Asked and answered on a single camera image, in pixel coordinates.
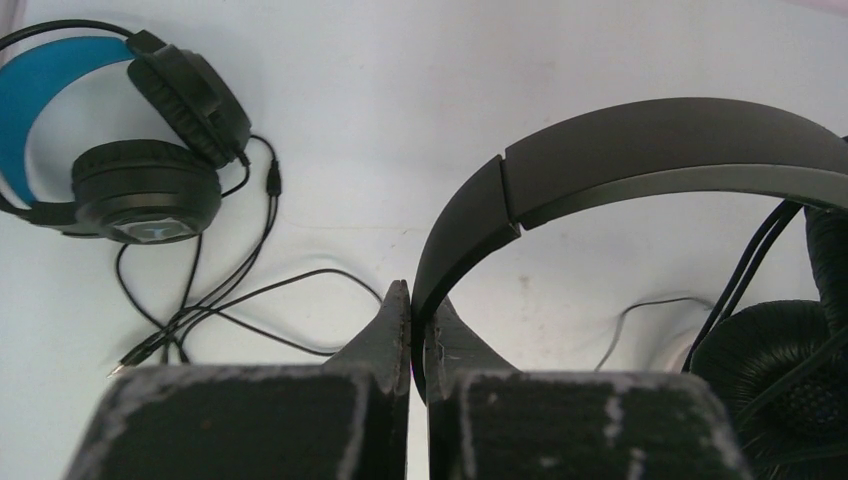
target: black headband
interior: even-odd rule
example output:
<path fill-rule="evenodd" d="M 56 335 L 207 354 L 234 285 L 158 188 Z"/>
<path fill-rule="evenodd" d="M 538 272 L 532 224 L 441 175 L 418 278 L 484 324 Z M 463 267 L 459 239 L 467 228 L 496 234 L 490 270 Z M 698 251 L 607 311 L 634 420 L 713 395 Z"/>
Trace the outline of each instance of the black headband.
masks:
<path fill-rule="evenodd" d="M 736 100 L 675 98 L 620 105 L 537 132 L 478 170 L 424 245 L 412 295 L 419 393 L 424 326 L 480 260 L 569 213 L 693 191 L 790 198 L 848 209 L 848 145 L 809 120 Z"/>

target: white table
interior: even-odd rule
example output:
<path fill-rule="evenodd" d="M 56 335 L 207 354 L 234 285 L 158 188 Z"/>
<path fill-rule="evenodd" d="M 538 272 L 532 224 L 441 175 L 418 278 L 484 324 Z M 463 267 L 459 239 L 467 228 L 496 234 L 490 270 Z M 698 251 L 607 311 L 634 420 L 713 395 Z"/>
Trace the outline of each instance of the white table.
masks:
<path fill-rule="evenodd" d="M 146 28 L 202 53 L 238 94 L 284 169 L 281 224 L 242 291 L 340 266 L 385 290 L 414 278 L 453 192 L 504 147 L 566 118 L 629 101 L 718 96 L 761 102 L 848 133 L 848 21 L 777 0 L 267 1 L 29 0 L 22 24 L 83 17 Z M 83 150 L 118 138 L 173 138 L 110 67 L 63 92 L 30 139 L 31 171 L 67 192 Z M 251 145 L 257 177 L 267 159 Z M 226 184 L 240 172 L 232 167 Z M 200 286 L 253 242 L 261 182 L 225 202 L 206 235 Z M 469 325 L 522 368 L 586 369 L 616 314 L 688 290 L 715 297 L 776 203 L 686 194 L 579 213 L 525 234 L 454 290 Z M 774 247 L 745 298 L 816 298 L 803 224 Z M 150 328 L 111 274 L 117 246 L 0 217 L 0 478 L 59 478 L 105 374 Z M 191 244 L 133 248 L 143 301 L 165 314 Z M 610 368 L 643 368 L 694 307 L 643 310 Z M 320 278 L 239 313 L 315 345 L 344 343 L 373 300 Z M 210 320 L 189 345 L 203 362 L 316 362 Z M 426 478 L 424 409 L 412 401 L 409 477 Z"/>

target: black headphones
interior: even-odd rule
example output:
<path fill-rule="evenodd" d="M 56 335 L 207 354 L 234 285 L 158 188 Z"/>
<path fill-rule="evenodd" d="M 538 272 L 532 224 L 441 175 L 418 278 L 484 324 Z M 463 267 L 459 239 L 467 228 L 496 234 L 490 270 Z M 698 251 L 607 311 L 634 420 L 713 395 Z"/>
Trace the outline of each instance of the black headphones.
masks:
<path fill-rule="evenodd" d="M 27 27 L 0 39 L 0 51 L 54 30 L 90 28 L 126 37 L 72 37 L 28 50 L 0 68 L 0 173 L 29 208 L 0 195 L 0 210 L 38 226 L 78 237 L 127 244 L 184 240 L 206 229 L 221 206 L 217 169 L 239 158 L 250 120 L 202 56 L 168 45 L 147 31 L 133 34 L 89 20 Z M 188 149 L 159 140 L 127 140 L 94 147 L 74 162 L 75 201 L 35 198 L 24 166 L 27 136 L 62 89 L 106 65 L 132 60 L 127 75 Z"/>
<path fill-rule="evenodd" d="M 712 332 L 705 329 L 692 372 L 728 406 L 762 478 L 844 476 L 848 144 L 806 119 L 748 102 L 675 98 L 607 108 L 537 132 L 478 170 L 439 215 L 418 264 L 412 368 L 421 397 L 425 325 L 451 288 L 522 228 L 621 200 L 692 191 L 788 199 L 768 233 L 758 232 L 771 242 L 807 205 L 821 303 L 768 303 L 720 319 Z M 765 251 L 755 256 L 761 261 Z"/>

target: headset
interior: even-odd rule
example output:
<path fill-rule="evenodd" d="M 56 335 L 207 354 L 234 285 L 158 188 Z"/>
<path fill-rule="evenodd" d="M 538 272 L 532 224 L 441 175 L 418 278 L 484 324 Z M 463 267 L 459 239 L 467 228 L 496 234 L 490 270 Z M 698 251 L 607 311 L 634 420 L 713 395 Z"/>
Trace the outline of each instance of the headset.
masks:
<path fill-rule="evenodd" d="M 221 206 L 216 170 L 244 154 L 250 120 L 204 60 L 147 31 L 91 20 L 59 20 L 0 39 L 0 51 L 29 37 L 68 28 L 125 37 L 82 36 L 52 41 L 0 68 L 0 173 L 28 208 L 0 195 L 0 210 L 73 237 L 125 244 L 162 244 L 205 230 Z M 41 111 L 65 87 L 107 65 L 130 61 L 127 76 L 188 148 L 160 140 L 96 146 L 71 171 L 74 201 L 36 199 L 27 180 L 27 137 Z"/>
<path fill-rule="evenodd" d="M 775 233 L 765 229 L 771 242 L 806 205 L 822 301 L 769 303 L 725 315 L 712 331 L 712 324 L 705 326 L 691 371 L 727 405 L 761 478 L 844 476 L 848 143 L 797 115 L 754 103 L 670 98 L 619 105 L 541 130 L 483 165 L 439 215 L 418 264 L 412 369 L 421 397 L 426 324 L 451 288 L 519 238 L 522 228 L 622 200 L 693 191 L 787 199 L 772 215 Z M 765 250 L 757 250 L 759 261 Z"/>

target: blue headband padding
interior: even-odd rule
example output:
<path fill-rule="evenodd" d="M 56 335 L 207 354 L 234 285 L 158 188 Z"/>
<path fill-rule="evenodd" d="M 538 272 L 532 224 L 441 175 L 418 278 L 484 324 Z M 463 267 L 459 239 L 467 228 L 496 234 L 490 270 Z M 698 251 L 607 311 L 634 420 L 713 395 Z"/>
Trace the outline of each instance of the blue headband padding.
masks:
<path fill-rule="evenodd" d="M 28 50 L 0 68 L 0 173 L 21 201 L 35 201 L 26 177 L 25 149 L 44 107 L 80 77 L 132 59 L 119 38 L 74 37 Z"/>

